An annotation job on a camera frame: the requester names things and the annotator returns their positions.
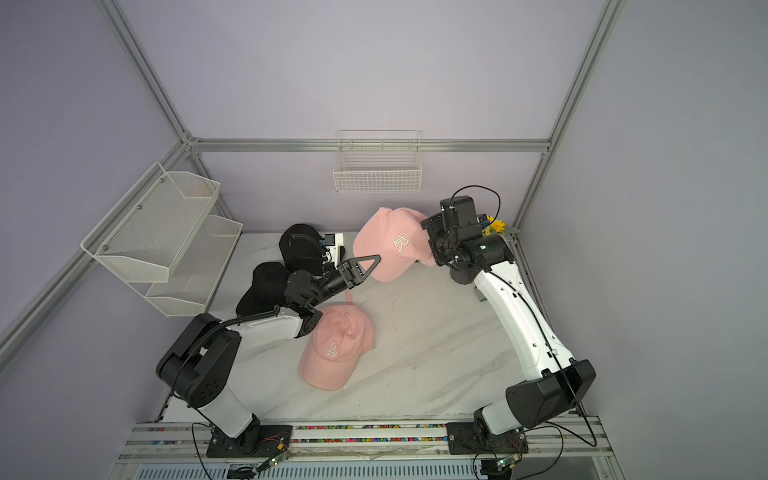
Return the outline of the pink cap R logo front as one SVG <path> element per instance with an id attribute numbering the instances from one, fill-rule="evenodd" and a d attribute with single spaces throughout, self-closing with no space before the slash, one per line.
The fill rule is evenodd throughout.
<path id="1" fill-rule="evenodd" d="M 353 254 L 381 257 L 372 272 L 379 282 L 397 279 L 416 263 L 435 267 L 429 236 L 421 226 L 426 219 L 414 209 L 381 207 L 356 235 Z"/>

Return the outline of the pink cap LA logo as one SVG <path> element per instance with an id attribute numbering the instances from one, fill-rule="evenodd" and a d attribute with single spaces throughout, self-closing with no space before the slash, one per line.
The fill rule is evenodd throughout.
<path id="1" fill-rule="evenodd" d="M 324 307 L 322 317 L 310 334 L 298 365 L 298 373 L 310 386 L 324 390 L 342 389 L 360 357 L 374 349 L 374 325 L 368 314 L 352 302 Z"/>

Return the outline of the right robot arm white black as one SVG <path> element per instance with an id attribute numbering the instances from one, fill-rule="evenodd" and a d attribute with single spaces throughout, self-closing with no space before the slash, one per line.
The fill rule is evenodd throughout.
<path id="1" fill-rule="evenodd" d="M 490 220 L 466 195 L 441 200 L 439 212 L 421 226 L 436 264 L 448 267 L 455 282 L 476 287 L 490 304 L 522 368 L 523 381 L 479 410 L 477 428 L 496 436 L 581 408 L 596 378 L 594 367 L 576 359 L 547 323 L 524 284 L 512 237 L 485 234 Z"/>

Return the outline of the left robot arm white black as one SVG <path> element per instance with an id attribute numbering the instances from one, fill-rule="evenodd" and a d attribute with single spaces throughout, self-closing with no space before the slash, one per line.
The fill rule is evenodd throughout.
<path id="1" fill-rule="evenodd" d="M 380 261 L 378 255 L 353 257 L 320 277 L 305 270 L 291 272 L 280 262 L 258 265 L 236 317 L 221 321 L 209 313 L 195 316 L 159 361 L 158 377 L 216 431 L 253 450 L 263 440 L 260 422 L 228 384 L 242 341 L 238 327 L 253 323 L 267 345 L 307 338 L 300 375 L 315 388 L 338 390 L 360 356 L 373 349 L 373 323 L 350 303 L 320 305 L 361 285 Z"/>

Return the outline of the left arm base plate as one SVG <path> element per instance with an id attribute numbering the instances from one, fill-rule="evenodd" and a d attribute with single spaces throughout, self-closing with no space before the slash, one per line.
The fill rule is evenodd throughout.
<path id="1" fill-rule="evenodd" d="M 208 458 L 273 458 L 286 451 L 291 441 L 291 425 L 260 425 L 230 438 L 218 427 L 211 429 Z"/>

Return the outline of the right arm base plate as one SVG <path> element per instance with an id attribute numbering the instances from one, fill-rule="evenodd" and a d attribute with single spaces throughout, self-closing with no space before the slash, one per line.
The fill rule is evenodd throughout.
<path id="1" fill-rule="evenodd" d="M 529 451 L 526 436 L 517 430 L 493 434 L 475 422 L 446 424 L 447 445 L 451 455 L 525 454 Z"/>

